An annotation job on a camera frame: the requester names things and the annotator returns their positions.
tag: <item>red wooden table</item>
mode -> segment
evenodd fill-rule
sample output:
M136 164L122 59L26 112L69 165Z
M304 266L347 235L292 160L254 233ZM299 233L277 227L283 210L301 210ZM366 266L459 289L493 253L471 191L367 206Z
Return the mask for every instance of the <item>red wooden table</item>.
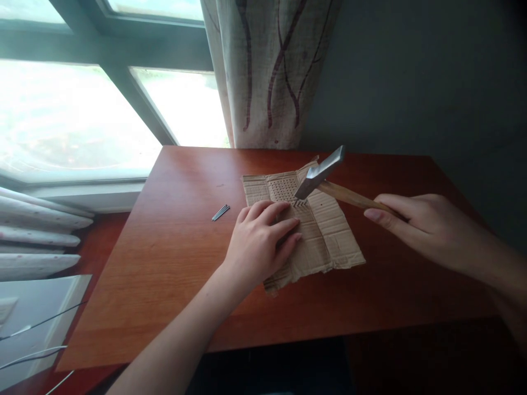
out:
M164 147L58 370L130 362L221 264L245 206L241 176L295 170L315 154ZM477 218L429 157L347 154L328 179L369 198L439 193ZM212 222L224 204L231 210ZM480 284L420 257L362 210L340 207L367 263L302 278L276 298L257 287L218 329L209 351L495 313Z

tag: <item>cardboard sheet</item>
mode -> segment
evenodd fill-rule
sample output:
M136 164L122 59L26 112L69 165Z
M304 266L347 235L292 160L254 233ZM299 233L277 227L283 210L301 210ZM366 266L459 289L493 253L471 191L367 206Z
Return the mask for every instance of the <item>cardboard sheet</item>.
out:
M295 201L294 193L307 175L312 161L297 171L266 176L243 176L247 204L259 200ZM281 214L279 220L297 217L300 225L295 229L302 239L287 263L263 282L266 292L275 292L301 277L328 272L331 269L349 269L365 263L344 213L331 196L315 190L307 203Z

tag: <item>curtain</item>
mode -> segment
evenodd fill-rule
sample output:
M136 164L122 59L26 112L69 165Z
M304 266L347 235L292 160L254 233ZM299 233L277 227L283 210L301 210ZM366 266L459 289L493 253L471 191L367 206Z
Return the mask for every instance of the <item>curtain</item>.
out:
M231 147L298 147L340 2L201 0Z
M93 223L93 214L0 188L0 281L44 278L77 263L65 254L71 235Z

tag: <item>hand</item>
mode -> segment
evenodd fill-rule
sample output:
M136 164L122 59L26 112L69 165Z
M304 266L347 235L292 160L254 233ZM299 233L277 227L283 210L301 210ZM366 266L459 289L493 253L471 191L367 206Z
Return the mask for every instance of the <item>hand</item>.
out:
M302 237L301 233L293 233L277 248L277 242L300 222L290 218L271 225L289 206L285 201L262 200L240 211L220 269L234 287L246 294L285 264Z
M369 208L364 215L392 232L424 257L446 268L478 277L509 248L439 195L403 197L383 194L383 203L408 219Z

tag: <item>hammer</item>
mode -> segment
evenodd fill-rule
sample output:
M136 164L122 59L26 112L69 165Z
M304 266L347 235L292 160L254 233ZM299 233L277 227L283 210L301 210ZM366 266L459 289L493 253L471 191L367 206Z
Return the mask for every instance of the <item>hammer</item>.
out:
M304 200L315 189L322 191L337 200L343 201L350 205L360 208L379 208L388 211L397 218L402 218L400 214L393 211L391 208L370 200L367 197L361 196L348 188L333 184L326 181L326 177L333 172L333 170L344 161L345 147L341 145L335 152L329 155L320 165L311 167L307 172L307 177L302 181L295 192L295 198Z

